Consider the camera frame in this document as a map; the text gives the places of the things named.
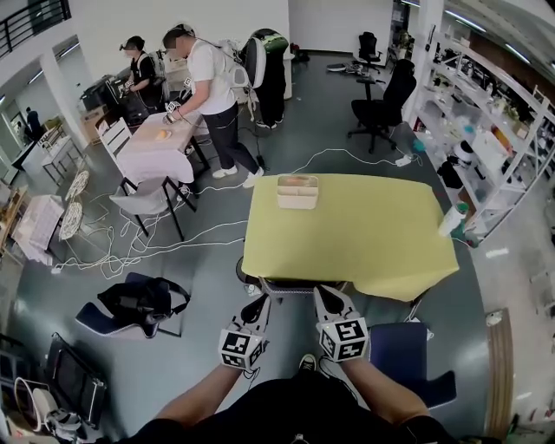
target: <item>ceiling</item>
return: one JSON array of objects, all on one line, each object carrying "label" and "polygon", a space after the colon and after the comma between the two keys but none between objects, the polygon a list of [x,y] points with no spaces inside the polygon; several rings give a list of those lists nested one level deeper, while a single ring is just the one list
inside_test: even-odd
[{"label": "ceiling", "polygon": [[555,84],[555,11],[546,0],[446,0],[445,9],[486,29],[499,46],[509,43]]},{"label": "ceiling", "polygon": [[[77,37],[71,37],[70,39],[62,42],[54,47],[54,53],[59,55],[65,49],[71,48],[78,42]],[[27,87],[29,80],[31,80],[39,71],[41,70],[41,64],[38,59],[31,62],[25,68],[10,78],[4,85],[0,86],[0,97],[6,96],[5,100],[2,102],[0,108],[5,108],[10,105],[19,93]]]}]

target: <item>table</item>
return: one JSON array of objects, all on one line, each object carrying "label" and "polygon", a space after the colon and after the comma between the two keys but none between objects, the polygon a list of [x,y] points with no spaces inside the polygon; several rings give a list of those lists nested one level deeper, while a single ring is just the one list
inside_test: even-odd
[{"label": "table", "polygon": [[459,270],[453,241],[426,184],[375,176],[314,174],[314,210],[278,207],[277,176],[254,188],[244,273],[349,281],[362,293],[411,301]]},{"label": "table", "polygon": [[63,159],[68,156],[69,159],[73,162],[73,164],[77,167],[77,164],[75,163],[75,160],[73,159],[73,157],[71,157],[69,155],[69,152],[75,149],[77,151],[77,153],[82,157],[82,159],[84,160],[81,152],[77,149],[77,147],[75,146],[75,143],[71,140],[71,137],[69,137],[68,135],[60,138],[57,140],[57,142],[55,143],[54,146],[52,146],[52,148],[50,149],[49,153],[47,154],[47,156],[44,158],[44,160],[42,161],[42,169],[47,173],[48,176],[50,176],[50,178],[54,181],[54,183],[56,183],[57,185],[60,185],[58,183],[58,181],[56,179],[54,179],[54,176],[52,176],[52,173],[48,170],[47,166],[51,165],[55,171],[58,173],[58,175],[60,176],[61,179],[64,178],[63,174],[60,173],[60,170],[58,170],[57,165],[59,165],[60,167],[62,167],[64,172],[67,172],[68,170],[66,170],[66,167],[63,165],[62,161]]},{"label": "table", "polygon": [[27,259],[52,265],[46,251],[63,212],[60,196],[46,194],[31,199],[12,236]]},{"label": "table", "polygon": [[12,194],[11,201],[3,213],[2,219],[0,219],[0,226],[2,227],[2,230],[0,231],[0,253],[7,254],[21,266],[23,266],[21,261],[11,254],[6,244],[8,243],[8,237],[10,236],[11,230],[16,224],[17,214],[19,213],[26,196],[27,187],[24,186],[23,188],[18,188]]},{"label": "table", "polygon": [[[149,115],[116,156],[126,177],[135,184],[166,176],[181,183],[193,182],[193,168],[185,154],[189,142],[204,165],[197,177],[210,169],[208,160],[193,137],[195,125],[202,122],[201,115],[190,113],[186,116],[188,121],[178,121],[169,126],[162,122],[165,115]],[[171,132],[171,136],[157,141],[160,130]]]}]

